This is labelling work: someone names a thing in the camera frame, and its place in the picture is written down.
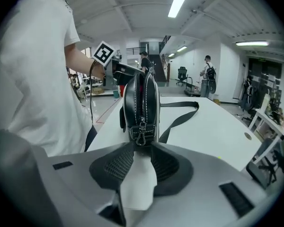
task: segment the bag strap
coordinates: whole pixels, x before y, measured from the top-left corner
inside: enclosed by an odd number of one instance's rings
[[[178,125],[181,125],[191,119],[195,113],[199,110],[199,104],[198,102],[176,102],[176,103],[169,103],[169,104],[160,104],[161,107],[194,107],[197,110],[186,113],[180,117],[178,117],[168,128],[163,132],[163,134],[159,138],[159,142],[161,143],[167,143],[167,140],[169,139],[169,133],[171,128],[176,127]]]

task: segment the black cap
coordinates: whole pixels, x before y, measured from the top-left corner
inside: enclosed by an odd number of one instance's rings
[[[140,55],[145,55],[145,56],[147,56],[147,52],[146,52],[146,51],[143,51],[143,52],[140,53]]]

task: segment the white table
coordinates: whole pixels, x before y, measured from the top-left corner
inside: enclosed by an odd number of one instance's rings
[[[261,118],[261,122],[259,125],[261,125],[263,122],[267,123],[269,125],[269,127],[274,130],[277,133],[276,138],[273,140],[273,142],[269,145],[269,147],[254,161],[254,163],[258,163],[264,156],[267,155],[267,153],[269,151],[271,151],[271,149],[276,145],[276,143],[280,140],[280,137],[282,135],[284,135],[284,127],[282,127],[281,125],[278,125],[276,122],[274,122],[273,120],[271,120],[266,114],[265,112],[261,111],[260,109],[256,109],[256,114],[255,117],[253,118],[253,120],[251,121],[250,125],[249,125],[249,129],[251,130],[252,127],[254,126],[257,118],[260,117]]]
[[[233,115],[211,100],[201,97],[161,97],[161,103],[197,101],[199,111],[186,123],[172,128],[168,144],[211,156],[219,157],[241,171],[253,158],[261,142]],[[101,130],[91,143],[89,151],[128,142],[119,123],[121,100],[110,114]],[[192,110],[191,107],[162,107],[160,112],[160,134],[179,116]],[[244,133],[251,136],[247,139]]]

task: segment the white ceiling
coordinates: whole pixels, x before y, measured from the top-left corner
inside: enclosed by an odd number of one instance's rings
[[[268,40],[267,47],[245,48],[261,55],[278,52],[284,59],[284,27],[263,0],[185,0],[176,18],[173,0],[67,0],[81,40],[98,43],[121,37],[176,36],[170,50],[219,32],[233,42]]]

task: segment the man in white t-shirt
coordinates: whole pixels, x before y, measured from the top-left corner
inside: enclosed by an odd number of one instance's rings
[[[83,152],[94,134],[71,89],[66,66],[89,74],[64,0],[19,0],[0,28],[0,129],[43,147],[48,156]],[[96,63],[92,75],[103,79]]]
[[[200,72],[200,77],[203,76],[202,84],[201,84],[201,95],[200,97],[207,97],[209,96],[209,88],[208,88],[208,78],[207,78],[207,69],[209,67],[213,67],[215,70],[216,68],[214,65],[210,62],[211,58],[209,55],[205,57],[205,65],[203,71]]]

